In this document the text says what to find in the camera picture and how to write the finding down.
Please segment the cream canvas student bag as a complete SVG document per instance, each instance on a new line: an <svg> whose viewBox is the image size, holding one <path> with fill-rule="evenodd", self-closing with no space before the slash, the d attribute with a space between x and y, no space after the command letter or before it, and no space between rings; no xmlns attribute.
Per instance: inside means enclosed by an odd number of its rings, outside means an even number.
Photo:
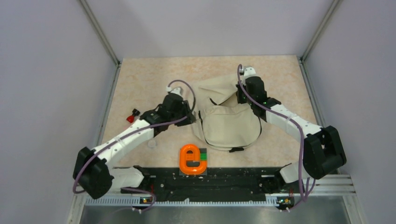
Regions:
<svg viewBox="0 0 396 224"><path fill-rule="evenodd" d="M192 84L196 95L193 133L210 147L233 151L254 144L262 133L262 124L248 104L237 101L236 76L212 77Z"/></svg>

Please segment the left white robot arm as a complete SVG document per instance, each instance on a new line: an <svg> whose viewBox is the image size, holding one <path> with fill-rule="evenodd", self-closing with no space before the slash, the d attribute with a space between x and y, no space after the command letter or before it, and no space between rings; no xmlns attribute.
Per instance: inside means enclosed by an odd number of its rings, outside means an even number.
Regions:
<svg viewBox="0 0 396 224"><path fill-rule="evenodd" d="M98 199L108 191L132 187L139 193L149 189L150 181L137 168L124 171L112 169L125 155L140 144L155 138L170 125L186 126L195 122L195 104L189 105L181 95L168 93L155 109L148 110L122 133L106 143L89 149L82 148L73 171L75 194L87 193Z"/></svg>

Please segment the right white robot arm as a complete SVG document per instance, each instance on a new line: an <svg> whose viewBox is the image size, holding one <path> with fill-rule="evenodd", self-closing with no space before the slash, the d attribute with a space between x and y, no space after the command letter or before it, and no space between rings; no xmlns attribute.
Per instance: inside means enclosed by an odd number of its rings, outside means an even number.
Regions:
<svg viewBox="0 0 396 224"><path fill-rule="evenodd" d="M335 127L308 122L277 99L268 97L264 82L258 76L238 77L236 86L240 103L250 105L254 115L281 128L300 144L298 161L282 167L276 174L277 191L287 192L293 182L302 179L321 179L346 164L346 154Z"/></svg>

